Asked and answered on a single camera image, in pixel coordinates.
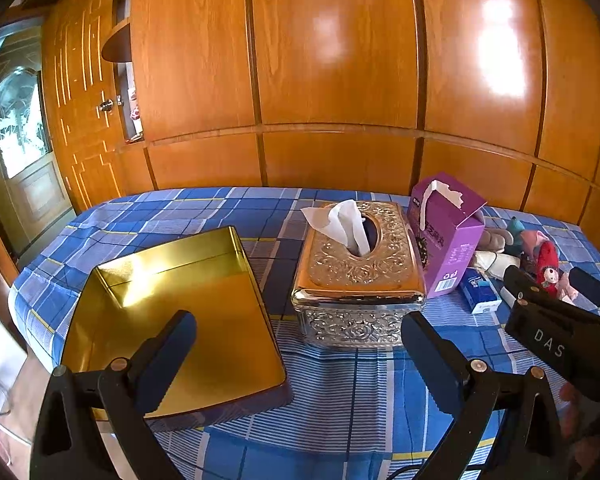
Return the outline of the person right hand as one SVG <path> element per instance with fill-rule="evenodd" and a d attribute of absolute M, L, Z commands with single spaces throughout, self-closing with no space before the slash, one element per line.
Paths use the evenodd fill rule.
<path fill-rule="evenodd" d="M 592 401 L 569 382 L 560 388 L 559 399 L 567 403 L 560 415 L 562 435 L 572 443 L 600 444 L 600 402 Z"/>

